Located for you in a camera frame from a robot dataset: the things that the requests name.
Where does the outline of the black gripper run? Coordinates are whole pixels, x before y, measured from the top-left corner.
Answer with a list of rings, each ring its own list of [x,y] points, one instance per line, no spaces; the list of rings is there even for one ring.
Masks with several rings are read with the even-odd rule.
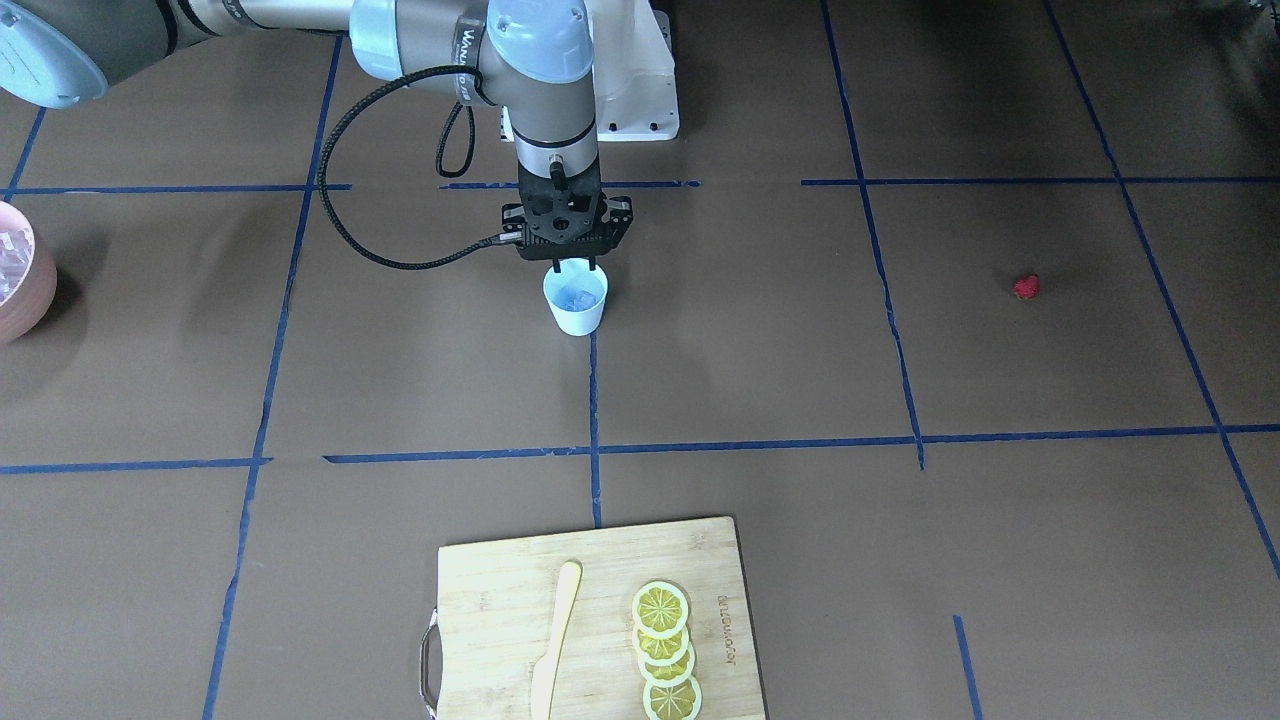
[[[500,234],[513,240],[522,259],[552,261],[553,275],[572,258],[588,259],[589,270],[596,270],[596,258],[617,249],[634,223],[632,199],[605,196],[599,167],[576,176],[520,167],[517,190],[520,201],[502,208]]]

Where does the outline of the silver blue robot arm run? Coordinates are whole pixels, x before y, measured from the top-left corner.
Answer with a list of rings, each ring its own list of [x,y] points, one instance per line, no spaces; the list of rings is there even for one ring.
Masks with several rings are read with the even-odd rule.
[[[513,246],[529,261],[562,272],[595,269],[634,220],[625,196],[602,188],[594,44],[582,1],[5,1],[3,87],[47,109],[100,99],[182,49],[251,29],[343,36],[361,68],[381,85],[332,128],[315,187],[339,237],[358,255],[425,272],[460,254],[404,263],[360,243],[335,210],[332,155],[355,119],[401,88],[451,94],[451,120],[477,106],[504,108],[517,155],[518,202],[504,206],[500,233],[467,252]]]

